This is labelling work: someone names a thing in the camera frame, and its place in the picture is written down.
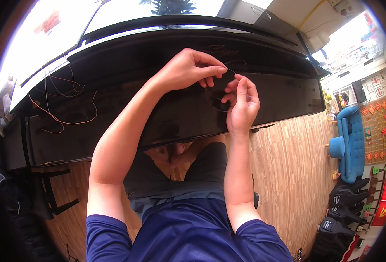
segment hand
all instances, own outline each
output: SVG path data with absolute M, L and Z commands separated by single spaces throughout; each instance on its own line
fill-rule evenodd
M 181 50 L 149 81 L 155 83 L 165 93 L 184 89 L 195 82 L 202 87 L 212 87 L 212 76 L 221 78 L 227 67 L 213 56 L 190 48 Z
M 237 90 L 237 96 L 230 93 L 234 90 Z M 248 136 L 248 132 L 260 108 L 255 84 L 247 77 L 235 74 L 235 79 L 228 83 L 225 92 L 228 94 L 221 99 L 221 102 L 231 102 L 227 114 L 229 134 L 234 137 L 238 135 Z

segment navy blue t-shirt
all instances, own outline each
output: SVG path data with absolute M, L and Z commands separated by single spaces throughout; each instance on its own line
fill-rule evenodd
M 261 220 L 234 234 L 225 202 L 191 198 L 149 208 L 135 242 L 112 217 L 86 220 L 86 259 L 91 261 L 292 261 L 275 228 Z

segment person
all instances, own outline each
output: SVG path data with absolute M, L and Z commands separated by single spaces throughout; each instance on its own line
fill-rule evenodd
M 260 102 L 247 77 L 236 74 L 221 100 L 230 102 L 229 156 L 223 136 L 193 143 L 176 156 L 179 161 L 196 158 L 185 180 L 172 181 L 150 156 L 137 151 L 145 123 L 165 93 L 195 82 L 212 87 L 213 77 L 226 71 L 211 55 L 183 49 L 143 85 L 103 134 L 91 161 L 87 261 L 292 261 L 275 228 L 254 208 L 249 129 Z M 122 184 L 142 219 L 133 244 Z

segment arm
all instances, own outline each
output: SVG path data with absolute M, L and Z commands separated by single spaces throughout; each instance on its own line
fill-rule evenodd
M 237 97 L 229 93 L 237 90 Z M 223 190 L 229 220 L 234 232 L 247 221 L 261 220 L 254 208 L 253 179 L 249 163 L 249 129 L 253 123 L 260 101 L 253 82 L 239 74 L 225 89 L 221 102 L 231 102 L 227 114 L 227 128 L 230 134 L 230 149 Z
M 196 64 L 207 64 L 197 67 Z M 149 79 L 99 140 L 91 161 L 87 216 L 98 214 L 125 221 L 121 192 L 132 165 L 142 130 L 159 99 L 171 90 L 199 82 L 213 86 L 212 76 L 226 73 L 226 66 L 211 55 L 189 48 L 175 55 Z

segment dark shorts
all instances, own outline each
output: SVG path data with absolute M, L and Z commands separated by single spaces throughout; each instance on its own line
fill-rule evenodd
M 130 206 L 142 218 L 148 208 L 174 200 L 225 200 L 223 179 L 227 161 L 224 143 L 208 144 L 191 164 L 184 181 L 174 181 L 166 177 L 148 155 L 138 151 L 123 182 Z

